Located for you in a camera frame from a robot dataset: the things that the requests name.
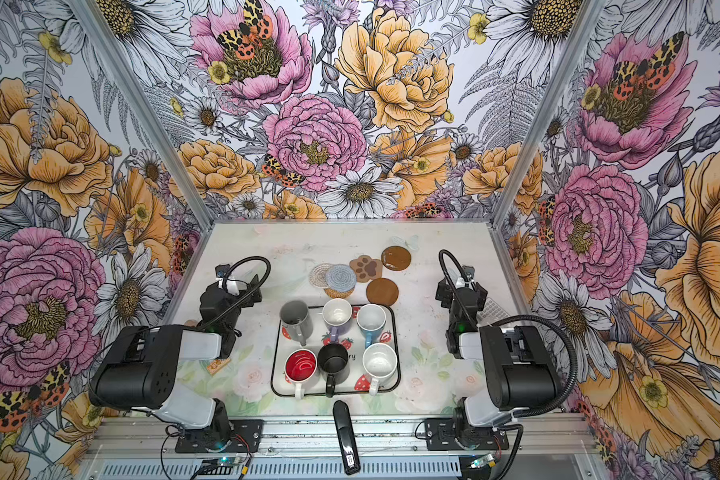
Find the glossy dark brown coaster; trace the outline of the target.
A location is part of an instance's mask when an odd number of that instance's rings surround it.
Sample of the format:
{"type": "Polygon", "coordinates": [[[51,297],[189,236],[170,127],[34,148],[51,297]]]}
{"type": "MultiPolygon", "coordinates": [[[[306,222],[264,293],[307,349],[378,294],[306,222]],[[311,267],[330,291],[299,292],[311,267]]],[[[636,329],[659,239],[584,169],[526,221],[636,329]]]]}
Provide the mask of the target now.
{"type": "Polygon", "coordinates": [[[412,255],[405,247],[389,246],[382,251],[381,262],[388,270],[403,271],[411,265],[412,255]]]}

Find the matte brown round coaster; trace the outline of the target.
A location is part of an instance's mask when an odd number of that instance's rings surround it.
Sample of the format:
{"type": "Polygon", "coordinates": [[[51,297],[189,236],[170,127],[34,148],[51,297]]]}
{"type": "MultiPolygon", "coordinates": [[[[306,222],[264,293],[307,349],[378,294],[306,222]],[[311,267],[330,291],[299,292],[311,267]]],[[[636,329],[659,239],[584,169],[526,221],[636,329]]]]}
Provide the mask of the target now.
{"type": "Polygon", "coordinates": [[[397,284],[390,279],[374,279],[366,288],[366,298],[373,304],[392,306],[399,298],[399,288],[397,284]]]}

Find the white blue mug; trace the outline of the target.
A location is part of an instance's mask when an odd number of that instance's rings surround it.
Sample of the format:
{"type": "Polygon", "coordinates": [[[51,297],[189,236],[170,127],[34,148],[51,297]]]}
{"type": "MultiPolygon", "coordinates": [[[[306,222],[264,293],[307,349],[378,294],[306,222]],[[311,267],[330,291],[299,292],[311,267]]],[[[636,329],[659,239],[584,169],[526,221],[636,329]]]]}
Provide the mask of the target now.
{"type": "Polygon", "coordinates": [[[376,304],[367,304],[359,309],[356,322],[363,334],[366,348],[381,337],[386,325],[386,313],[384,306],[376,304]]]}

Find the multicolour woven coaster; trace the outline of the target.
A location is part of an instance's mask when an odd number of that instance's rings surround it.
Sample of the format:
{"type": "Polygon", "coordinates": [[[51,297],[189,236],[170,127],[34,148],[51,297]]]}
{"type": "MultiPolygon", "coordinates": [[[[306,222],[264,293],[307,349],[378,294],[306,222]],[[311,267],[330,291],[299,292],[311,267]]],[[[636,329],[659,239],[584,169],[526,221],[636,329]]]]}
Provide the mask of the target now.
{"type": "Polygon", "coordinates": [[[329,287],[327,282],[327,272],[333,267],[330,263],[321,263],[316,265],[309,273],[309,283],[319,289],[329,287]]]}

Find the brown paw shaped coaster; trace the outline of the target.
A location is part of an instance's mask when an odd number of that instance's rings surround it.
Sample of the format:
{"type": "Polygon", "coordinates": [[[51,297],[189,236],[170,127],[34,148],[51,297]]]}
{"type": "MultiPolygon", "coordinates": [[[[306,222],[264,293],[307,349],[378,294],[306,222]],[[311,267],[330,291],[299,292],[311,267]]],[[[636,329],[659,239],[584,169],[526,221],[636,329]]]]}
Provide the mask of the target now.
{"type": "Polygon", "coordinates": [[[350,268],[359,283],[368,283],[383,276],[384,266],[379,259],[361,255],[349,262],[350,268]]]}

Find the grey blue woven coaster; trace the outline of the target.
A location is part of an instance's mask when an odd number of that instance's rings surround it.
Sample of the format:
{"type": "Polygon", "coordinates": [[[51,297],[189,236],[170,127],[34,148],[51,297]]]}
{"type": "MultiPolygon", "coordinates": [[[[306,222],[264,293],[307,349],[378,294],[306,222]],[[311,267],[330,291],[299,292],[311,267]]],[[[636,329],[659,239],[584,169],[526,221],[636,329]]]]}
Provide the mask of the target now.
{"type": "Polygon", "coordinates": [[[349,292],[356,286],[356,273],[349,265],[335,264],[327,269],[325,283],[328,289],[340,293],[349,292]]]}

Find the tan wicker coaster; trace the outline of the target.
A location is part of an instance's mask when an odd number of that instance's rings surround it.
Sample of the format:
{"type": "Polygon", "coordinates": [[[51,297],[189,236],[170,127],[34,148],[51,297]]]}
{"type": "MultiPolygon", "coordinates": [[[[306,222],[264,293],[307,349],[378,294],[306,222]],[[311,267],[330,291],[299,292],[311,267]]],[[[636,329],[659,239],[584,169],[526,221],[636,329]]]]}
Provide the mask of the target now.
{"type": "Polygon", "coordinates": [[[346,291],[338,291],[333,288],[325,288],[324,293],[332,299],[346,299],[352,295],[354,288],[346,291]]]}

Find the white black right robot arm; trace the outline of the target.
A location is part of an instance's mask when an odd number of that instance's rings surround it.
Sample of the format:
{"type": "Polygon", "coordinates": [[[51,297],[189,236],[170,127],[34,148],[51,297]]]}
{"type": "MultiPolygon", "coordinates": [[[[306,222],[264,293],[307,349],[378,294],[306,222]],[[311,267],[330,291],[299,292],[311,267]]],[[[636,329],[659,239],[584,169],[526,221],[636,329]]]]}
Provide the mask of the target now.
{"type": "Polygon", "coordinates": [[[461,397],[450,421],[430,435],[432,450],[500,449],[519,421],[549,413],[572,393],[579,368],[573,338],[553,321],[528,314],[488,320],[488,293],[446,249],[435,300],[448,311],[445,340],[459,360],[482,366],[485,386],[461,397]]]}

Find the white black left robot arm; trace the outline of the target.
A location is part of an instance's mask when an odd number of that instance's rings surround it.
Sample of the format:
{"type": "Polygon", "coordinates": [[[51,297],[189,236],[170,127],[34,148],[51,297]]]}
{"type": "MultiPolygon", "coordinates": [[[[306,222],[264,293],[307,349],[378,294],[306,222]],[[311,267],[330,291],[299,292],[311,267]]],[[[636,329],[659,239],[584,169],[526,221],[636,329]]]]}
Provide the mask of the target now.
{"type": "Polygon", "coordinates": [[[261,287],[270,274],[267,258],[243,258],[201,295],[197,325],[124,328],[89,383],[91,404],[146,413],[172,425],[187,452],[254,451],[253,435],[233,425],[224,402],[182,384],[177,370],[182,361],[230,358],[241,336],[239,316],[262,300],[261,287]]]}

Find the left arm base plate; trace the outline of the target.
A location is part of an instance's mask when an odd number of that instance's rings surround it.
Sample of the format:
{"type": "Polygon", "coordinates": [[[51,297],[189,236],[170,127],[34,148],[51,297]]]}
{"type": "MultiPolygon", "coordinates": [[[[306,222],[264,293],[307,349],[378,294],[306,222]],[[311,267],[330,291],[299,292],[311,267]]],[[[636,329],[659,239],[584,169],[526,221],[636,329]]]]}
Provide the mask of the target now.
{"type": "Polygon", "coordinates": [[[262,420],[229,420],[227,427],[210,425],[187,430],[174,447],[178,454],[256,453],[262,437],[262,420]]]}

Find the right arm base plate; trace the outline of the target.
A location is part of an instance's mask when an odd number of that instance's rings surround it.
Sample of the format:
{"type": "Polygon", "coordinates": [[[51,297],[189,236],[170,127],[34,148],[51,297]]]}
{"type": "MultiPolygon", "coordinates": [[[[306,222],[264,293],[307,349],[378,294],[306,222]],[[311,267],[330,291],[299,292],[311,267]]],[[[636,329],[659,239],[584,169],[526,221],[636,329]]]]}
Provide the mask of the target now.
{"type": "Polygon", "coordinates": [[[429,451],[508,451],[506,435],[489,427],[472,427],[453,418],[424,420],[424,438],[429,451]]]}

